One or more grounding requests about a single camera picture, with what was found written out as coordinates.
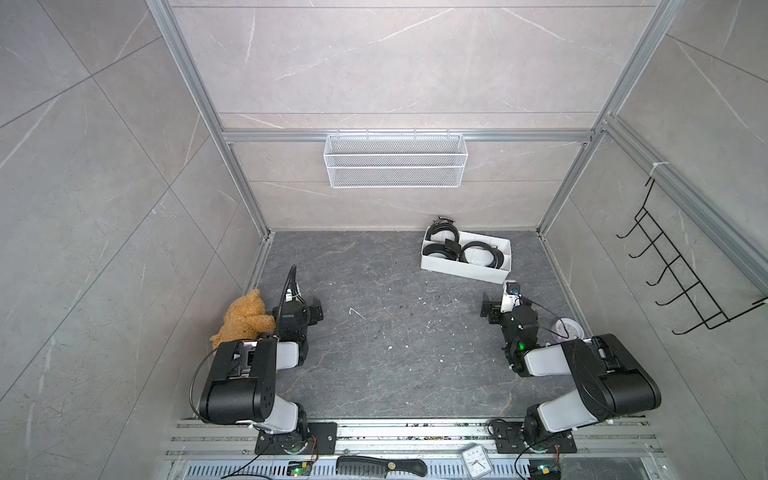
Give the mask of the curled black belt with buckle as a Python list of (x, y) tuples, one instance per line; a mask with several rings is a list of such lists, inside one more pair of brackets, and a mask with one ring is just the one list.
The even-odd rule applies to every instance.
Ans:
[(459, 261), (489, 269), (501, 269), (505, 256), (497, 246), (475, 240), (462, 246)]

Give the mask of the long black leather belt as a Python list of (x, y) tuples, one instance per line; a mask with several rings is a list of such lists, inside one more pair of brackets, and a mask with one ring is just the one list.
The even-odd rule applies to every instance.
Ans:
[(442, 243), (428, 242), (422, 249), (424, 257), (438, 256), (449, 261), (458, 261), (461, 252), (461, 244), (450, 239), (445, 239)]

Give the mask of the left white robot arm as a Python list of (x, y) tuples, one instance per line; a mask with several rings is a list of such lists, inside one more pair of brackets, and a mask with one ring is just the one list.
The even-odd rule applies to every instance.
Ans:
[(308, 304), (294, 296), (271, 313), (257, 290), (236, 299), (211, 337), (212, 364), (199, 399), (191, 404), (199, 418), (307, 441), (306, 413), (301, 405), (277, 394), (276, 377), (279, 371), (304, 363), (308, 328), (323, 318), (317, 299)]

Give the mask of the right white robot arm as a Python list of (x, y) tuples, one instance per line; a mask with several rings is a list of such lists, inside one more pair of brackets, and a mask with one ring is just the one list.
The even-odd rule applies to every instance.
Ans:
[(569, 376), (574, 382), (572, 391), (527, 409), (522, 426), (527, 444), (661, 405), (657, 383), (615, 335), (566, 335), (561, 343), (539, 344), (543, 327), (535, 305), (517, 282), (506, 281), (501, 299), (484, 295), (480, 310), (489, 324), (500, 327), (505, 358), (518, 376)]

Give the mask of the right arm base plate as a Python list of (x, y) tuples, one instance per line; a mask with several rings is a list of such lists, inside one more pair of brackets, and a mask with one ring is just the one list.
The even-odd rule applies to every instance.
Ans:
[(501, 454), (523, 453), (576, 453), (577, 446), (570, 430), (548, 432), (533, 420), (510, 421), (491, 419), (486, 429)]

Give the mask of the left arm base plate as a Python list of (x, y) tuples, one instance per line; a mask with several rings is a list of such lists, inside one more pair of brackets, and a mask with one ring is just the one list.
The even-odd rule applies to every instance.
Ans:
[(291, 433), (257, 437), (255, 454), (262, 455), (331, 455), (335, 452), (338, 425), (334, 422), (300, 424)]

